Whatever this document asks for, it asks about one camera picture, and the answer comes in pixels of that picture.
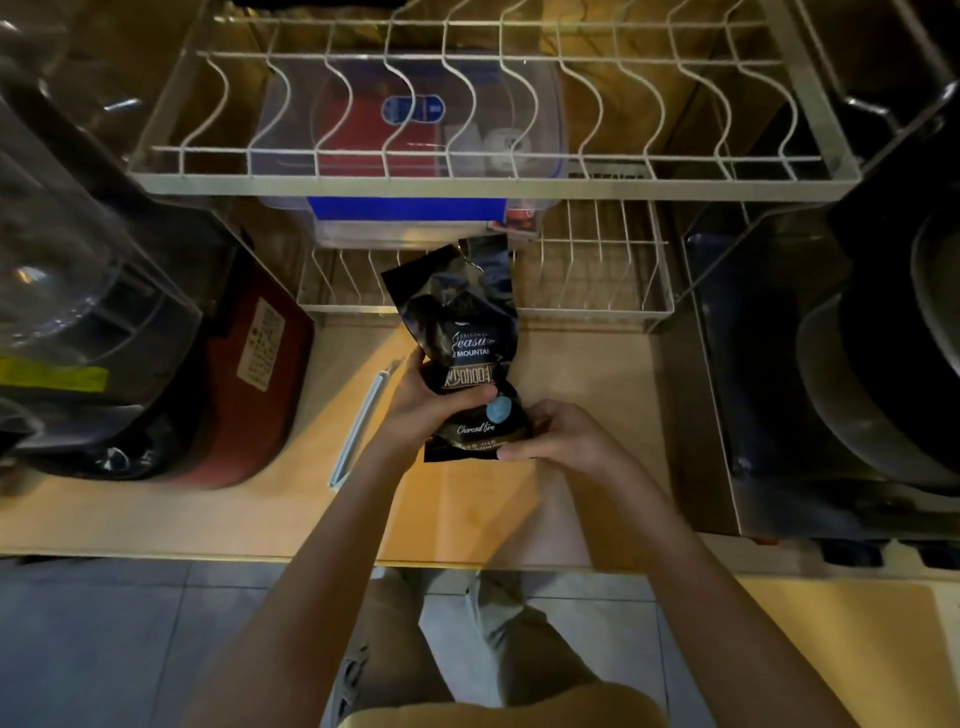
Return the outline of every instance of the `leg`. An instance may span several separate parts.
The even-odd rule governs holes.
[[[387,569],[371,579],[331,706],[333,724],[366,708],[452,702],[420,631],[418,570]]]
[[[503,704],[531,705],[597,682],[546,615],[523,603],[518,579],[513,586],[505,581],[481,572],[467,591],[470,618],[493,653]]]

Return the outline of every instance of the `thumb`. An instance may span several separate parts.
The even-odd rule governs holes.
[[[438,415],[445,420],[452,414],[461,412],[473,407],[481,407],[493,401],[497,395],[496,386],[493,384],[484,384],[479,387],[470,387],[462,389],[459,392],[453,392],[449,395],[438,397],[437,408]]]
[[[563,438],[555,432],[547,432],[531,440],[501,445],[496,452],[497,460],[529,460],[542,457],[547,460],[559,460],[564,449]]]

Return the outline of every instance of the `person's right hand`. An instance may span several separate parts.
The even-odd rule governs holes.
[[[538,435],[503,445],[499,460],[543,458],[595,478],[605,479],[617,461],[631,455],[583,407],[541,400],[527,409]]]

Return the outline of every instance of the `blue strip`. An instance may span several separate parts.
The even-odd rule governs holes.
[[[376,222],[498,221],[507,201],[486,197],[308,197],[318,220]]]

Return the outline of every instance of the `tile floor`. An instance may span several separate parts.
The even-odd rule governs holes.
[[[276,564],[0,559],[0,716],[18,728],[177,725],[211,657],[263,600]],[[469,574],[433,579],[420,625],[454,696],[496,705],[467,621]],[[674,728],[713,726],[646,579],[524,575],[528,600],[605,680],[646,692]]]

